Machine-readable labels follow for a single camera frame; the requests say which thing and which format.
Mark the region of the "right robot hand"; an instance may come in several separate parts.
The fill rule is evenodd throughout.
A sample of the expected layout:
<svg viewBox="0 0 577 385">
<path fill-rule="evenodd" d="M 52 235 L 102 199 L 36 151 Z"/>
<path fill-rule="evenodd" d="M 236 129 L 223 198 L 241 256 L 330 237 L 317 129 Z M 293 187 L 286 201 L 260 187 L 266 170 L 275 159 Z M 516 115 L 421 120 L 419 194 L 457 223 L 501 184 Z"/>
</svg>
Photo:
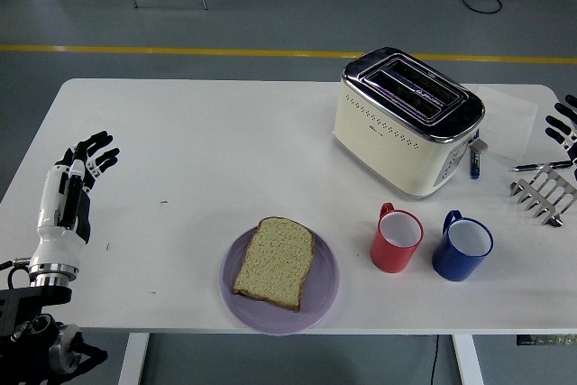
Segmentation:
<svg viewBox="0 0 577 385">
<path fill-rule="evenodd" d="M 567 95 L 564 103 L 555 103 L 554 109 L 560 117 L 548 115 L 545 134 L 552 138 L 567 153 L 572 165 L 576 165 L 576 96 Z"/>
</svg>

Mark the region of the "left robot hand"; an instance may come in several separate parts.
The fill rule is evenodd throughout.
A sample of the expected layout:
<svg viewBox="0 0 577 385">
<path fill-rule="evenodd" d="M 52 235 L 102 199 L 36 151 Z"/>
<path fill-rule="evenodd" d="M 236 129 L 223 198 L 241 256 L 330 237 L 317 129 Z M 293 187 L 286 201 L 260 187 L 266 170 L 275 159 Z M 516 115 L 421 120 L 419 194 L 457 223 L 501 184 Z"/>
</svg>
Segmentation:
<svg viewBox="0 0 577 385">
<path fill-rule="evenodd" d="M 113 136 L 102 131 L 68 148 L 49 170 L 41 196 L 40 243 L 30 272 L 78 272 L 79 255 L 90 236 L 89 194 L 98 178 L 118 162 Z"/>
</svg>

